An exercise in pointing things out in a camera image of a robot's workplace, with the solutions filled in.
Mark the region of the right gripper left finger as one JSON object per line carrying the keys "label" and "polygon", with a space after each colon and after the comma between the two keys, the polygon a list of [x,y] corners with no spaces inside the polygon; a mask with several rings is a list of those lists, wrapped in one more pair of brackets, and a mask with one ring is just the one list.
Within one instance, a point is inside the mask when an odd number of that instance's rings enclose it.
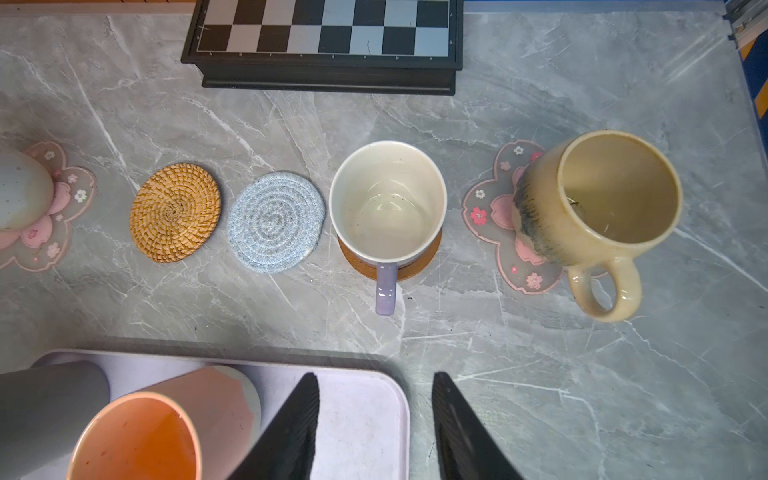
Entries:
{"label": "right gripper left finger", "polygon": [[319,413],[318,379],[306,373],[229,479],[309,479]]}

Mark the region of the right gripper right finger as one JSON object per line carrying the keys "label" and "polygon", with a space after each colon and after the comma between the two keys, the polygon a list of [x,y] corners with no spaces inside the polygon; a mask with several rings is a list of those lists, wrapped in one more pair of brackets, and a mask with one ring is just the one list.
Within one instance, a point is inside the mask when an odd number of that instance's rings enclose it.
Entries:
{"label": "right gripper right finger", "polygon": [[434,375],[432,409],[442,479],[523,479],[446,372]]}

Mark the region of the orange mug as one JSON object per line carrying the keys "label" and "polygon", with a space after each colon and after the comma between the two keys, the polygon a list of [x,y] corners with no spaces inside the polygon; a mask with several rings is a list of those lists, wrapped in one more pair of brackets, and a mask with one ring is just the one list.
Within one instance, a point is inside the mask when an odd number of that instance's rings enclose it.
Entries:
{"label": "orange mug", "polygon": [[261,402],[242,372],[209,366],[124,395],[80,436],[70,479],[225,479],[255,446]]}

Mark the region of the brown wooden round coaster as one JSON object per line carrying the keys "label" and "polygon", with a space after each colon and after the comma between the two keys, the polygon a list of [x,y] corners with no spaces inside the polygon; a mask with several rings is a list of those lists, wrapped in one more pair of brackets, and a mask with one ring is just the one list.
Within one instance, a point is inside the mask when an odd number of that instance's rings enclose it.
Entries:
{"label": "brown wooden round coaster", "polygon": [[[427,265],[432,261],[432,259],[435,257],[436,253],[438,252],[438,249],[442,240],[442,234],[443,234],[443,230],[440,230],[436,238],[432,241],[432,243],[428,246],[428,248],[418,258],[416,258],[413,262],[409,263],[408,265],[404,265],[398,268],[399,280],[406,280],[406,279],[412,278],[427,267]],[[339,244],[339,247],[341,248],[341,251],[345,259],[347,260],[347,262],[350,264],[352,268],[354,268],[358,273],[362,274],[364,277],[368,279],[371,279],[371,280],[377,279],[377,269],[375,266],[369,265],[368,263],[358,258],[354,254],[354,252],[350,250],[340,238],[338,238],[338,244]]]}

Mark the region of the grey woven round coaster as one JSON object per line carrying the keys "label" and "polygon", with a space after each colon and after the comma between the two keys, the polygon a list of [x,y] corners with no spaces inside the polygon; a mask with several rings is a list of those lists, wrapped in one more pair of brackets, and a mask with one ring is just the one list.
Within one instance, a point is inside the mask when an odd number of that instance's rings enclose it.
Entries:
{"label": "grey woven round coaster", "polygon": [[237,259],[258,273],[289,270],[316,248],[324,199],[307,178],[287,171],[259,177],[237,197],[227,234]]}

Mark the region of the pink flower coaster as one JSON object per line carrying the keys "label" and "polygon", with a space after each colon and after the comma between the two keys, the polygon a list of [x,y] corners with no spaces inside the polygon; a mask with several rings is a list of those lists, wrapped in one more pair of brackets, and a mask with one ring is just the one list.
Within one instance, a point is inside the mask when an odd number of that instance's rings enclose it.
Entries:
{"label": "pink flower coaster", "polygon": [[514,291],[525,295],[548,292],[564,274],[561,267],[517,238],[511,216],[518,181],[544,152],[543,147],[528,140],[504,145],[491,164],[491,177],[471,187],[462,203],[462,217],[468,229],[495,247],[500,276]]}
{"label": "pink flower coaster", "polygon": [[17,233],[1,235],[1,266],[44,272],[56,266],[71,246],[72,222],[93,201],[96,177],[86,168],[70,165],[64,148],[54,141],[38,142],[24,153],[51,172],[52,204],[36,223]]}

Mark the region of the grey mug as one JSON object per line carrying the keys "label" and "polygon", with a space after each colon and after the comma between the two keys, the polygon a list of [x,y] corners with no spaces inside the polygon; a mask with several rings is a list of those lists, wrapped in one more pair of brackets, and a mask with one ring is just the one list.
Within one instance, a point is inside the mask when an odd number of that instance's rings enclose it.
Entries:
{"label": "grey mug", "polygon": [[87,361],[1,375],[1,477],[20,479],[70,454],[110,401],[104,372]]}

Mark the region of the yellow rattan round coaster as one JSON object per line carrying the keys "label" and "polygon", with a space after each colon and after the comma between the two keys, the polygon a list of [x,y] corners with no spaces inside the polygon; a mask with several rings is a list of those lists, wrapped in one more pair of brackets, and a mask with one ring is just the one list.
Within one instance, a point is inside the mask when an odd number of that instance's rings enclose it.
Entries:
{"label": "yellow rattan round coaster", "polygon": [[156,263],[174,263],[202,247],[220,214],[221,194],[213,176],[198,165],[177,163],[141,186],[129,228],[141,253]]}

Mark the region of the lavender mug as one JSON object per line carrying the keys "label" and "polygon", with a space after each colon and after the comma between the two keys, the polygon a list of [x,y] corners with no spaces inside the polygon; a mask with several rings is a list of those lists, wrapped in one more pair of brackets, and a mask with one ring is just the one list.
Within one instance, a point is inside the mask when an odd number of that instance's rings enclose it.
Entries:
{"label": "lavender mug", "polygon": [[428,259],[447,214],[447,187],[436,163],[407,143],[365,145],[339,167],[329,214],[337,238],[376,277],[375,311],[391,316],[401,270]]}

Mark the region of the yellow mug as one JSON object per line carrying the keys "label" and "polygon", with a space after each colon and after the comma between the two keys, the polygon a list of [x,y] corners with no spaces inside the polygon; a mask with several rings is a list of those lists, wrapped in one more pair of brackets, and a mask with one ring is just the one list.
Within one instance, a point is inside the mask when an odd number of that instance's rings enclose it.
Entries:
{"label": "yellow mug", "polygon": [[518,180],[517,236],[567,273],[572,295],[602,322],[630,318],[642,301],[638,256],[676,227],[683,189],[668,158],[646,140],[600,130],[547,151]]}

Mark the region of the white mug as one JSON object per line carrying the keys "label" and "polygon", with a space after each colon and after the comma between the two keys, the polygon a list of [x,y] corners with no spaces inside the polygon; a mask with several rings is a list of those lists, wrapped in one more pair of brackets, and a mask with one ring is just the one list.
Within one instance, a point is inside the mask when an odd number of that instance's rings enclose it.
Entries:
{"label": "white mug", "polygon": [[1,230],[22,230],[49,210],[54,183],[49,171],[30,155],[1,148]]}

